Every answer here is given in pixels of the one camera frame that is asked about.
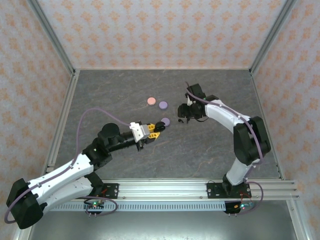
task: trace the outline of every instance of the enclosure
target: enclosure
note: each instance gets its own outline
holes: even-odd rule
[[[3,0],[0,11],[3,213],[16,180],[73,159],[79,120],[94,107],[125,123],[170,120],[156,142],[116,151],[96,171],[105,183],[119,183],[120,204],[166,205],[161,195],[181,206],[209,203],[206,183],[221,180],[235,160],[233,135],[213,119],[178,121],[186,82],[262,117],[271,142],[249,176],[265,199],[246,216],[228,218],[207,206],[90,219],[55,209],[24,230],[1,221],[1,239],[318,239],[317,0]],[[79,148],[110,122],[88,113]],[[251,189],[259,200],[259,188]]]

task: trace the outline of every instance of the cable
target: cable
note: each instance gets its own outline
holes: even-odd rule
[[[101,193],[102,193],[102,197],[106,197],[106,191],[108,190],[108,188],[106,188],[105,190],[103,190]]]
[[[252,205],[253,205],[253,206],[255,205],[254,202],[252,201],[252,198],[249,196],[249,194],[241,191],[241,192],[240,192],[240,195],[241,195],[241,203],[243,203],[244,196],[247,196],[247,197],[250,199]]]
[[[102,108],[100,107],[93,107],[93,108],[89,108],[87,109],[86,111],[84,111],[84,113],[82,114],[81,118],[80,118],[80,121],[79,121],[79,124],[78,124],[78,127],[77,127],[77,130],[76,130],[76,137],[75,137],[75,156],[71,162],[71,164],[66,168],[64,169],[63,171],[57,173],[56,175],[52,176],[52,177],[49,177],[48,179],[46,180],[43,180],[41,182],[39,182],[37,185],[34,185],[30,188],[28,188],[27,190],[25,190],[23,193],[21,193],[12,203],[11,205],[8,207],[8,209],[6,210],[5,214],[4,214],[4,222],[6,224],[13,224],[15,223],[16,221],[15,220],[9,220],[8,219],[8,216],[9,216],[9,213],[10,211],[12,210],[12,208],[17,204],[17,202],[22,199],[27,193],[31,192],[33,189],[36,189],[38,188],[39,186],[57,178],[57,177],[60,177],[62,174],[66,173],[69,169],[71,169],[73,167],[73,165],[76,163],[77,161],[77,158],[78,158],[78,155],[79,155],[79,133],[80,133],[80,127],[81,127],[81,124],[83,122],[83,119],[85,117],[85,115],[88,113],[88,112],[91,112],[91,111],[100,111],[100,112],[103,112],[104,114],[108,115],[109,117],[111,117],[112,119],[116,120],[117,122],[119,122],[120,124],[123,124],[125,126],[130,126],[130,124],[128,123],[125,123],[123,121],[121,121],[120,119],[116,118],[115,116],[113,116],[111,113],[107,112],[106,110],[103,110]]]
[[[118,209],[118,203],[110,198],[106,198],[106,197],[100,197],[100,196],[83,196],[83,197],[79,197],[80,199],[100,199],[100,200],[105,200],[105,201],[109,201],[109,202],[112,202],[114,205],[115,205],[115,208],[112,210],[112,211],[107,211],[107,212],[104,212],[104,213],[99,213],[99,214],[95,214],[96,217],[101,217],[101,216],[105,216],[105,215],[109,215],[109,214],[113,214],[117,209]],[[90,205],[88,205],[85,209],[85,213],[87,215],[91,215],[89,212],[88,212],[88,208],[91,207]]]
[[[246,119],[244,119],[241,115],[239,115],[235,110],[233,110],[232,108],[230,108],[230,107],[228,107],[228,106],[226,106],[224,104],[217,104],[217,103],[214,103],[214,102],[211,102],[211,101],[207,101],[207,100],[201,99],[200,97],[197,97],[197,96],[193,95],[188,89],[186,89],[186,92],[191,97],[193,97],[194,99],[197,99],[200,102],[203,102],[205,104],[211,104],[211,105],[217,106],[219,108],[224,108],[224,109],[228,110],[230,113],[232,113],[233,115],[235,115],[236,117],[240,118],[245,123],[245,125],[249,128],[249,130],[250,130],[250,132],[251,132],[251,134],[253,136],[254,142],[256,144],[258,153],[259,153],[260,162],[263,162],[264,156],[263,156],[261,148],[260,148],[259,140],[258,140],[258,138],[257,138],[257,136],[255,134],[255,131],[253,130],[253,128],[251,127],[251,125],[248,123],[248,121]]]
[[[209,119],[209,117],[207,117],[205,120],[198,120],[198,119],[195,118],[195,120],[196,120],[197,122],[199,122],[199,123],[203,123],[203,122],[207,121],[208,119]]]
[[[95,205],[95,207],[99,207],[99,206],[105,204],[104,202],[100,202],[100,203],[97,203],[97,204],[92,204],[92,203],[89,203],[88,201],[89,201],[89,199],[83,201],[83,203],[85,205],[89,205],[88,208],[90,208],[92,205]]]
[[[263,190],[262,186],[260,185],[260,183],[258,183],[258,182],[256,182],[256,181],[247,181],[246,183],[247,183],[247,184],[256,184],[256,185],[258,185],[258,187],[259,187],[260,190],[261,190],[261,199],[260,199],[260,201],[259,201],[256,205],[254,205],[253,208],[249,209],[248,211],[239,212],[239,213],[237,213],[237,214],[232,214],[232,215],[234,215],[234,216],[235,216],[235,215],[238,216],[238,215],[244,215],[244,214],[251,213],[252,211],[256,210],[256,209],[260,206],[262,200],[264,199],[264,190]]]

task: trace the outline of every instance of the floral wallpaper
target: floral wallpaper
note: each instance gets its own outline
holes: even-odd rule
[[[300,0],[254,80],[279,160],[320,236],[320,4]]]
[[[40,0],[75,68],[248,69],[285,0]]]
[[[38,177],[71,76],[26,0],[0,2],[0,235],[13,182]]]

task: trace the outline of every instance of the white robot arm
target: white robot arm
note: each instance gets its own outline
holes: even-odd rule
[[[222,124],[233,134],[236,158],[231,169],[224,175],[221,186],[216,189],[219,192],[217,193],[219,198],[221,198],[221,189],[224,190],[225,197],[239,197],[240,192],[246,192],[247,187],[244,180],[247,174],[252,166],[260,161],[259,152],[263,157],[271,150],[263,120],[258,116],[249,117],[233,110],[214,95],[206,96],[199,84],[188,86],[185,96],[187,103],[179,106],[178,117],[187,118],[188,122],[191,118],[198,120],[207,116]]]
[[[112,160],[111,153],[130,146],[136,146],[140,151],[144,144],[158,138],[165,124],[132,122],[129,128],[131,131],[120,133],[115,123],[108,123],[75,161],[29,182],[23,178],[17,180],[12,185],[6,205],[19,228],[32,226],[60,204],[85,196],[101,195],[104,183],[95,171]]]

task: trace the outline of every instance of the gray marble floor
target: gray marble floor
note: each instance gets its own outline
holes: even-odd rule
[[[186,103],[186,84],[199,83],[206,95],[216,95],[229,107],[249,116],[261,116],[247,70],[81,70],[65,125],[56,167],[75,154],[75,136],[82,113],[101,107],[124,122],[156,123],[169,118],[170,126],[141,152],[135,147],[116,151],[113,160],[97,171],[103,178],[221,178],[235,160],[232,134],[213,119],[178,122],[177,109]],[[149,97],[156,105],[147,105]],[[160,101],[168,102],[161,110]],[[80,131],[80,149],[114,122],[91,112]],[[121,132],[129,131],[119,125]],[[272,152],[251,173],[254,178],[278,178]]]

